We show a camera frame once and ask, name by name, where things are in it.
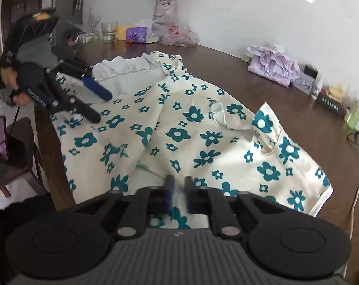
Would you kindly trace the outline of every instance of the pink plastic bag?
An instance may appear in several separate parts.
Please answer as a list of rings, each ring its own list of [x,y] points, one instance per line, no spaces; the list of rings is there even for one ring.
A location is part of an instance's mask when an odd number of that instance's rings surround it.
[[[188,24],[172,24],[160,43],[167,46],[191,47],[199,43],[199,36]]]

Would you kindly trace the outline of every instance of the floral cloth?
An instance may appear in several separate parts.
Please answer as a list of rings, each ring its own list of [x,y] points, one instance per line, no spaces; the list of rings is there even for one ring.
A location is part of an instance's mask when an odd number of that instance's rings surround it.
[[[330,182],[285,133],[268,104],[254,114],[226,91],[188,73],[180,56],[151,56],[167,77],[92,105],[101,113],[99,124],[67,112],[52,119],[77,203],[112,190],[130,195],[147,186],[131,180],[139,165],[162,178],[171,174],[178,184],[192,176],[196,186],[218,188],[226,196],[244,190],[318,213],[332,194]],[[152,216],[151,227],[207,227],[207,217],[187,215],[182,193],[173,202],[171,217]]]

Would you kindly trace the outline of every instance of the door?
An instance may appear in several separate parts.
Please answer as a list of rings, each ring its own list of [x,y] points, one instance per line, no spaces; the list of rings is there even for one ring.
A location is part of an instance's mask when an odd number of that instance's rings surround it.
[[[38,12],[41,7],[42,0],[2,0],[1,20],[4,43],[11,24],[24,14]]]

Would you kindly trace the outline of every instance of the black box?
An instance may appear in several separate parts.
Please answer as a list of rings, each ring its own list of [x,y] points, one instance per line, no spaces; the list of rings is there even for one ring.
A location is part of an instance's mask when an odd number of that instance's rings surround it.
[[[323,90],[321,91],[321,93],[319,93],[317,103],[324,105],[332,112],[336,113],[338,116],[341,116],[344,113],[344,107],[342,106],[342,104],[328,97]]]

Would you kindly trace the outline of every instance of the purple packaging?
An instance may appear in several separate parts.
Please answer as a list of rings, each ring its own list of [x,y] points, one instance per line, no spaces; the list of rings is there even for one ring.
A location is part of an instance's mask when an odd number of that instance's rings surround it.
[[[134,43],[146,43],[147,38],[147,27],[134,27],[127,29],[126,41],[133,41]]]

